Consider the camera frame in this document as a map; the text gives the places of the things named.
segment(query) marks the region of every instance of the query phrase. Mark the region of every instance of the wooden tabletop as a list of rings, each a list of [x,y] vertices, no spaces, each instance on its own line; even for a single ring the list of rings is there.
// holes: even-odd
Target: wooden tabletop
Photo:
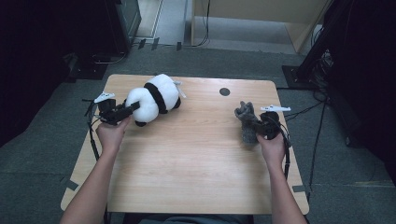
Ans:
[[[105,91],[115,93],[121,104],[131,89],[143,87],[150,78],[112,75]],[[108,211],[271,214],[269,175],[261,147],[242,142],[241,122],[233,111],[240,101],[252,102],[259,117],[261,106],[280,105],[275,84],[264,80],[172,79],[182,81],[187,98],[181,98],[180,108],[159,115],[145,127],[130,123],[114,166]],[[221,95],[222,88],[230,94]],[[286,126],[283,114],[279,116]],[[96,134],[94,137],[101,151]],[[87,135],[71,176],[78,188],[65,191],[63,210],[94,164]],[[288,182],[290,188],[303,184],[292,148]],[[303,214],[308,213],[305,193],[293,195]]]

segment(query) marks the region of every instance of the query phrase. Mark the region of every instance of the person's right arm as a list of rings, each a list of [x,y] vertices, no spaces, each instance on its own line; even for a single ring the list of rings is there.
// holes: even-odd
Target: person's right arm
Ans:
[[[262,155],[270,174],[273,223],[306,223],[282,170],[285,157],[282,134],[272,140],[266,140],[257,134],[257,139],[262,146]]]

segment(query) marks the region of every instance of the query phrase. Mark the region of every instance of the black and white plush toy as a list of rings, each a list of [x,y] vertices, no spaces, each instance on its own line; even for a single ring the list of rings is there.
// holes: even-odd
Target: black and white plush toy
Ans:
[[[140,107],[132,116],[137,126],[143,127],[157,118],[158,114],[166,114],[181,104],[177,83],[165,74],[152,77],[143,88],[129,92],[125,105],[139,102]]]

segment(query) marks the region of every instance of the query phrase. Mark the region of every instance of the gray carpet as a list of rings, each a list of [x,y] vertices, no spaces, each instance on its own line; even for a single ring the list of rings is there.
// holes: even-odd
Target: gray carpet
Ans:
[[[87,104],[111,74],[267,79],[286,88],[281,65],[299,65],[304,56],[264,52],[159,46],[133,47],[111,64],[103,80],[63,83],[42,107],[30,127],[0,148],[0,223],[58,223],[64,177],[70,177],[82,146]],[[292,112],[317,103],[312,91],[278,91]],[[349,148],[332,107],[324,107],[314,169],[314,145],[323,106],[288,121],[291,141],[306,192],[310,223],[395,223],[396,190],[383,163],[365,148]],[[120,223],[115,214],[112,223]],[[270,223],[270,216],[255,216]]]

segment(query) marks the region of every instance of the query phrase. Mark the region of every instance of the light floor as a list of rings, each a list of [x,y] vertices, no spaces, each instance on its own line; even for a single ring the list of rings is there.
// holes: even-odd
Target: light floor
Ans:
[[[136,39],[159,44],[191,45],[191,0],[139,0],[142,22]],[[205,18],[195,17],[194,45],[205,37]],[[209,38],[202,45],[208,49],[235,49],[273,53],[296,54],[283,22],[247,21],[209,18]],[[311,48],[309,39],[300,54],[306,55]]]

